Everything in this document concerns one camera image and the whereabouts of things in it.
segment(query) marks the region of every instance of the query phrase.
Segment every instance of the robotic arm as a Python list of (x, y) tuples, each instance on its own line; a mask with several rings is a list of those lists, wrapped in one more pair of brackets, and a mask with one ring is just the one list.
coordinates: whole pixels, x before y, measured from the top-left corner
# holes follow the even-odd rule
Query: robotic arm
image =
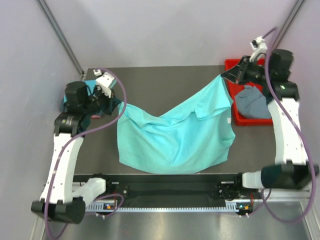
[[(86, 206), (106, 191), (106, 180), (95, 177), (72, 192), (77, 156), (84, 136), (73, 140), (63, 152), (55, 172), (53, 187), (50, 189), (51, 177), (61, 148), (72, 137), (88, 128), (92, 115), (99, 112), (111, 115), (121, 103), (112, 90), (116, 83), (115, 78), (107, 72), (95, 73), (101, 76), (96, 79), (92, 94), (88, 94), (88, 86), (83, 81), (71, 82), (65, 88), (65, 111), (54, 121), (54, 150), (48, 179), (40, 200), (31, 205), (31, 211), (40, 217), (44, 216), (45, 203), (49, 202), (50, 220), (79, 224), (85, 216)], [(48, 191), (51, 191), (50, 199), (47, 199)]]
[[(240, 62), (221, 76), (236, 84), (248, 82), (263, 86), (270, 111), (276, 143), (275, 164), (257, 172), (241, 173), (238, 184), (247, 189), (303, 189), (311, 181), (310, 168), (319, 174), (319, 165), (309, 166), (304, 145), (297, 131), (271, 96), (266, 83), (265, 66), (257, 60), (267, 51), (265, 40), (260, 36), (251, 43), (253, 54), (243, 56)], [(299, 123), (299, 93), (294, 82), (288, 81), (293, 54), (283, 49), (273, 50), (269, 61), (269, 75), (272, 88), (281, 104), (294, 122)]]

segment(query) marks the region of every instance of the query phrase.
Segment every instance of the wall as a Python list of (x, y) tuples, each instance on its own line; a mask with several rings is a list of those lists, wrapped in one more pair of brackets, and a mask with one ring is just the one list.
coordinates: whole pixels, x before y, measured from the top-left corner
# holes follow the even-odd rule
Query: wall
[(223, 65), (293, 0), (46, 0), (84, 68)]
[(74, 66), (35, 0), (0, 7), (0, 239), (28, 239), (53, 152), (53, 124)]
[[(301, 129), (314, 161), (320, 164), (319, 12), (319, 0), (306, 1), (279, 48), (290, 50), (294, 54), (290, 80), (299, 87)], [(317, 186), (315, 203), (320, 211), (320, 178), (317, 179)]]

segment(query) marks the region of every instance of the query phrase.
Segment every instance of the turquoise cloth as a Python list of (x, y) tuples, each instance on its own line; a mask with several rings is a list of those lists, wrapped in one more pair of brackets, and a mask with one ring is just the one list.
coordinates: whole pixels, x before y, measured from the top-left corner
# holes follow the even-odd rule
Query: turquoise cloth
[(231, 105), (220, 75), (160, 117), (128, 104), (117, 123), (120, 162), (155, 174), (197, 173), (225, 162), (235, 139)]

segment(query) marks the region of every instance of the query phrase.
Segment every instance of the gray cloth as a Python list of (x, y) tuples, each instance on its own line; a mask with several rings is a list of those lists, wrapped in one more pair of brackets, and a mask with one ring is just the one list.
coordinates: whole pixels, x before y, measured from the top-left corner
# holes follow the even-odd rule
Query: gray cloth
[(248, 119), (270, 119), (266, 97), (255, 86), (245, 85), (235, 96), (236, 107)]

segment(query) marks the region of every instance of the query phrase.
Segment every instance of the cyan fabric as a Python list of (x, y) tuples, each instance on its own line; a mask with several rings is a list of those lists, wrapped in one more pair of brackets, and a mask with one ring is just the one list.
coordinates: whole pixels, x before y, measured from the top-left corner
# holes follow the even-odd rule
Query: cyan fabric
[(255, 86), (245, 85), (235, 96), (238, 112), (249, 119), (271, 119), (266, 97)]
[(219, 75), (160, 117), (128, 104), (117, 122), (120, 162), (155, 174), (197, 173), (225, 162), (235, 139), (232, 103)]

